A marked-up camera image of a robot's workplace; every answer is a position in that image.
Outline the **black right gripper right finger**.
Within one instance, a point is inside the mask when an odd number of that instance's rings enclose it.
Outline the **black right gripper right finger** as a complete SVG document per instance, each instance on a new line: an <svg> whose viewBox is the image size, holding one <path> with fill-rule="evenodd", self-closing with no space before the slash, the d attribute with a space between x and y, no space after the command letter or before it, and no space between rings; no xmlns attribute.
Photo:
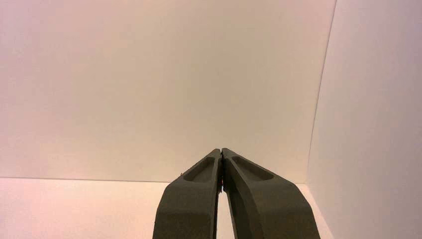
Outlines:
<svg viewBox="0 0 422 239"><path fill-rule="evenodd" d="M299 188L223 148L223 189L237 239L318 239L312 208Z"/></svg>

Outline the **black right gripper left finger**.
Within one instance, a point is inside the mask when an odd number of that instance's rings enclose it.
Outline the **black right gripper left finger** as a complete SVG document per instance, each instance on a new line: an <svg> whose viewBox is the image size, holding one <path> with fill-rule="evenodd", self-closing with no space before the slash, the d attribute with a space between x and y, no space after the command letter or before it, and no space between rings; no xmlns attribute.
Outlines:
<svg viewBox="0 0 422 239"><path fill-rule="evenodd" d="M153 238L214 239L221 187L221 150L214 149L165 188Z"/></svg>

